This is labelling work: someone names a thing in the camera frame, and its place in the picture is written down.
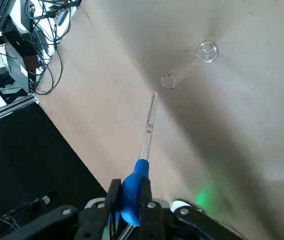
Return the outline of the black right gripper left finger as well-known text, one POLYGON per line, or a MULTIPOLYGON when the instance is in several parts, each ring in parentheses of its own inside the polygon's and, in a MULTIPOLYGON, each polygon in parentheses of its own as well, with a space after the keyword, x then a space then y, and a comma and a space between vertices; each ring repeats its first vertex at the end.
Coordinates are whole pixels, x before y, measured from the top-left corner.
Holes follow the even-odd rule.
POLYGON ((121 206, 121 180, 110 183, 103 206, 94 204, 79 211, 62 205, 6 236, 8 240, 101 240, 109 222, 115 225, 115 213, 121 206))

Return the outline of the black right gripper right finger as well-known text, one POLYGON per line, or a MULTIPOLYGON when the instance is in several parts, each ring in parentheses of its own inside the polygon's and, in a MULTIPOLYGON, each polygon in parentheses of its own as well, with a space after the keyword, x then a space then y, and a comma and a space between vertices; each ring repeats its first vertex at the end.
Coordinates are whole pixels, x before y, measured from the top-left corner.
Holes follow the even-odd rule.
POLYGON ((172 212, 153 201, 151 182, 140 186, 140 240, 241 240, 242 237, 191 206, 172 212))

